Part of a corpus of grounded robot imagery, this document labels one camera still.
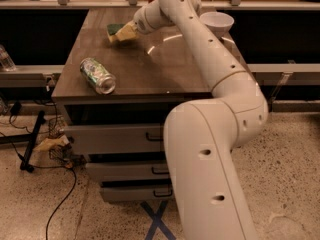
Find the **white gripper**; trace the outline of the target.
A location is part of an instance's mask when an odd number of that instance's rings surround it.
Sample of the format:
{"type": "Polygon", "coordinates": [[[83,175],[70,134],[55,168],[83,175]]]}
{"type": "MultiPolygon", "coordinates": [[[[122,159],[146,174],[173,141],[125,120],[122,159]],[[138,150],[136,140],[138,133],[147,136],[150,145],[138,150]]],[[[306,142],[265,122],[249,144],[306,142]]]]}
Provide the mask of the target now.
{"type": "Polygon", "coordinates": [[[138,36],[137,31],[150,34],[160,28],[173,25],[174,23],[161,11],[159,0],[154,0],[141,7],[134,14],[133,21],[121,27],[115,36],[120,42],[134,40],[138,36]]]}

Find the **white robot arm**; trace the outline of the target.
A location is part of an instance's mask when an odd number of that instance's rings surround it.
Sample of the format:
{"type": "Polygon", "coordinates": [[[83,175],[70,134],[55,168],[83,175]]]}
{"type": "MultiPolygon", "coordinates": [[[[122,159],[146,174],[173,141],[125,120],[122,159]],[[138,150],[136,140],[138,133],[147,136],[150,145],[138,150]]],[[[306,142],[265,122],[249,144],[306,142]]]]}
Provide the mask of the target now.
{"type": "Polygon", "coordinates": [[[134,34],[174,24],[212,94],[175,107],[164,148],[186,240],[258,240],[231,152],[255,138],[268,117],[256,80],[204,25],[199,0],[154,0],[128,22],[134,34]]]}

